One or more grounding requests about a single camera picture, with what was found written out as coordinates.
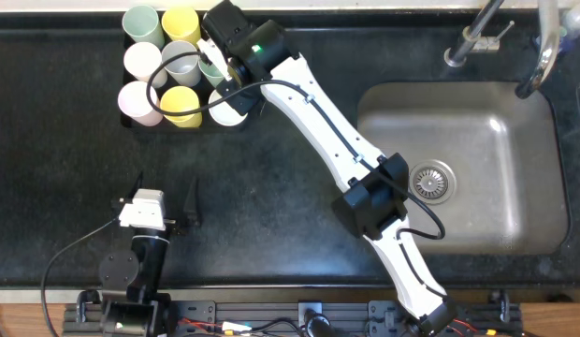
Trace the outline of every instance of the plastic cup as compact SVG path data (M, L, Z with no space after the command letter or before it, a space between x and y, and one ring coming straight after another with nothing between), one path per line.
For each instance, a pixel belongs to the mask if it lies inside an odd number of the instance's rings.
M148 82L151 74L161 65L161 52L149 42L132 45L123 55L123 66L137 80ZM167 73L161 69L152 81L153 88L161 88L167 81Z
M161 24L172 41L186 41L196 47L200 39L200 28L198 15L192 7L174 7L166 10Z
M123 15L122 27L136 42L149 42L159 49L166 44L159 15L152 7L141 5L128 9Z
M213 91L209 96L209 103L212 103L218 99L222 98L217 91ZM223 126L235 126L239 125L246 119L248 113L241 116L234 108L230 107L226 102L220 103L213 108L209 109L209 114L213 121L217 122L219 125Z
M163 115L152 109L147 100L147 83L132 81L126 84L118 95L118 106L126 115L145 126L155 126L163 119ZM151 100L159 104L157 93L151 88Z
M217 84L224 80L224 75L217 69L215 65L207 65L203 60L198 61L198 68L200 72L205 75L207 81L211 83L213 88L217 88Z
M180 55L183 52L196 51L195 46L186 41L173 41L167 43L161 52L161 60ZM185 86L195 86L200 81L200 69L198 68L197 55L184 56L166 66L166 71L177 83Z
M161 109L170 112L182 112L200 106L195 91L184 86L176 86L166 91L161 97ZM199 127L203 122L202 113L186 116L166 116L177 127Z

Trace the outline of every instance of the sink basin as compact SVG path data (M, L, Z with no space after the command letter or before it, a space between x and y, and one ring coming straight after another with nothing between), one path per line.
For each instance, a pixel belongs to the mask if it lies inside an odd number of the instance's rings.
M544 254L568 230L550 104L521 100L515 83L386 83L358 105L358 131L400 153L410 189L444 223L446 237L416 237L424 253ZM411 226L437 233L410 200Z

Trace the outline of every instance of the faucet base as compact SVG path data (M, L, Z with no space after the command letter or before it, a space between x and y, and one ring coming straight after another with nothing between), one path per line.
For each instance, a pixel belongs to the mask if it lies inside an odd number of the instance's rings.
M446 62L447 65L451 66L451 67L461 67L465 65L465 62L467 62L467 58L463 58L462 61L455 61L453 59L450 58L450 50L451 48L448 48L444 53L443 53L443 60Z

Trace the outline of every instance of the faucet handle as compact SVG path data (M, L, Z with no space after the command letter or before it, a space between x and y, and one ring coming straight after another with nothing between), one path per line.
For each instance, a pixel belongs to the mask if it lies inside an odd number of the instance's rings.
M510 21L497 37L479 37L471 52L496 52L500 49L500 39L515 25Z

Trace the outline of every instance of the faucet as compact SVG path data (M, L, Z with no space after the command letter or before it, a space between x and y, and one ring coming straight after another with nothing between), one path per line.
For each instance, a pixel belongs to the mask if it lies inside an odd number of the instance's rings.
M540 57L537 65L533 68L529 79L522 81L516 86L515 93L519 98L527 98L548 77L552 66L558 56L558 45L560 44L560 21L558 19L558 4L556 0L538 0L540 15L540 31L542 34L542 44L540 46Z
M500 39L515 24L510 22L497 37L481 37L489 20L496 14L504 0L490 0L479 12L471 26L465 27L458 37L457 44L448 48L444 53L444 61L449 66L463 66L470 52L497 51L500 47ZM515 89L519 98L527 98L536 91L548 77L558 55L560 43L560 22L558 19L557 0L538 0L540 17L541 45L540 56L537 65L533 68L529 79L520 82Z

